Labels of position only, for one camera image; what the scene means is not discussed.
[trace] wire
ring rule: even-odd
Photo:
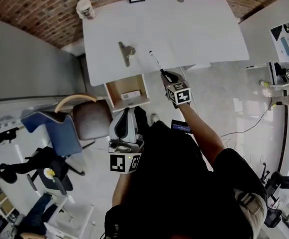
[[[265,162],[265,161],[263,161],[263,159],[264,159],[264,155],[261,155],[260,159],[259,159],[259,163],[263,164]]]
[[[249,164],[248,164],[247,160],[246,160],[246,162],[247,162],[247,164],[248,164],[249,166],[251,166],[251,163],[252,163],[252,155],[247,154],[247,155],[243,156],[243,159],[245,159],[245,157],[247,157],[247,156],[250,156]]]
[[[227,133],[227,134],[224,134],[222,136],[220,136],[219,138],[222,138],[224,136],[227,136],[227,135],[230,135],[230,134],[235,134],[235,133],[246,133],[247,131],[253,129],[255,126],[257,126],[257,124],[262,120],[262,118],[264,117],[264,115],[266,114],[266,112],[268,112],[269,108],[264,112],[264,114],[260,117],[260,119],[257,121],[257,123],[255,125],[253,125],[251,128],[245,130],[245,131],[238,131],[238,132],[232,132],[232,133]]]
[[[225,139],[222,143],[224,144],[225,141],[227,141],[225,149],[227,149],[229,147],[229,142],[232,141],[232,139]]]
[[[185,73],[184,73],[184,71],[183,71],[183,69],[182,69],[181,66],[180,66],[180,70],[181,70],[181,72],[182,72],[182,75],[183,75],[183,77],[184,77],[184,80],[187,81],[187,79],[186,79],[186,77],[185,77]],[[197,108],[197,105],[196,105],[196,102],[195,102],[195,98],[194,98],[194,95],[193,95],[192,91],[191,91],[191,95],[192,95],[192,101],[193,101],[194,106],[195,106],[195,108],[196,108],[196,112],[197,112],[197,114],[199,115],[199,111],[198,111],[198,108]]]
[[[185,77],[185,73],[184,73],[184,71],[183,71],[183,69],[182,69],[181,66],[180,66],[180,70],[181,70],[181,72],[182,72],[182,75],[183,75],[184,79],[187,81],[187,79],[186,79],[186,77]],[[192,101],[193,101],[194,106],[195,106],[195,108],[196,108],[197,114],[199,115],[199,111],[198,111],[198,108],[197,108],[197,105],[196,105],[196,102],[195,102],[195,99],[194,99],[194,95],[193,95],[192,92],[191,92],[191,95],[192,95]],[[264,114],[260,117],[260,119],[257,121],[257,123],[256,123],[254,126],[252,126],[251,128],[249,128],[249,129],[247,129],[247,130],[245,130],[245,131],[238,131],[238,132],[233,132],[233,133],[227,133],[227,134],[225,134],[225,135],[222,135],[220,138],[222,138],[222,137],[224,137],[224,136],[227,136],[227,135],[230,135],[230,134],[245,133],[245,132],[253,129],[253,128],[254,128],[255,126],[257,126],[257,124],[261,121],[261,119],[264,117],[264,115],[266,114],[266,112],[267,112],[268,110],[269,110],[269,108],[264,112]]]

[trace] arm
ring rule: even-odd
[[[224,149],[219,136],[194,112],[188,104],[178,105],[184,119],[191,128],[200,150],[212,167],[216,156]]]
[[[46,239],[46,236],[41,236],[34,233],[21,233],[20,236],[23,239]]]
[[[112,206],[121,205],[125,203],[125,198],[128,192],[130,185],[132,173],[130,174],[121,174],[116,184],[113,197],[112,197]]]

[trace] white floor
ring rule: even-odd
[[[219,135],[235,131],[244,131],[252,127],[268,109],[270,94],[258,85],[260,79],[269,79],[268,70],[244,70],[237,63],[225,62],[214,64],[211,68],[186,72],[200,117]],[[171,120],[182,120],[179,110],[164,96],[160,73],[145,76],[151,103],[143,106],[147,115],[157,113],[167,125]],[[268,170],[276,171],[280,159],[284,131],[284,107],[279,106],[266,112],[261,122],[246,133],[223,137],[224,145],[234,148],[243,156],[257,175],[261,175],[263,162]],[[0,163],[19,162],[17,150],[23,157],[30,156],[35,148],[48,142],[43,128],[32,134],[25,130],[19,132],[11,145],[0,146]],[[82,154],[73,155],[70,162],[81,170],[84,177],[72,172],[69,177],[74,185],[70,193],[75,204],[66,206],[74,217],[82,216],[89,204],[95,205],[92,221],[96,227],[92,239],[98,239],[104,232],[104,217],[111,207],[112,194],[118,180],[118,174],[109,171],[107,139],[98,139],[96,144],[84,150]],[[15,207],[26,214],[37,201],[38,195],[32,190],[25,175],[19,175],[15,184],[0,185],[10,197]],[[43,187],[38,185],[41,193]]]

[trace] desk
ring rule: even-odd
[[[278,40],[276,41],[276,39],[273,37],[273,34],[270,32],[271,38],[274,42],[275,48],[276,48],[276,52],[278,54],[278,59],[279,62],[284,62],[284,63],[289,63],[289,56],[286,53],[286,50],[282,44],[281,38],[285,38],[287,41],[287,44],[289,46],[289,33],[287,33],[285,31],[285,28],[282,27],[282,31],[280,33],[280,36],[278,38]]]
[[[247,68],[268,61],[289,62],[289,57],[281,53],[284,50],[281,43],[276,43],[270,34],[270,29],[287,22],[289,22],[289,0],[277,0],[241,22],[239,26],[247,44],[250,60],[239,62],[240,66]],[[281,37],[287,39],[284,29]]]
[[[93,86],[162,68],[248,60],[244,38],[226,0],[127,0],[95,9],[83,20],[90,83]],[[126,67],[118,42],[136,52]]]

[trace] yellow object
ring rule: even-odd
[[[49,171],[47,171],[47,175],[48,176],[55,176],[56,174],[53,170],[50,169]]]

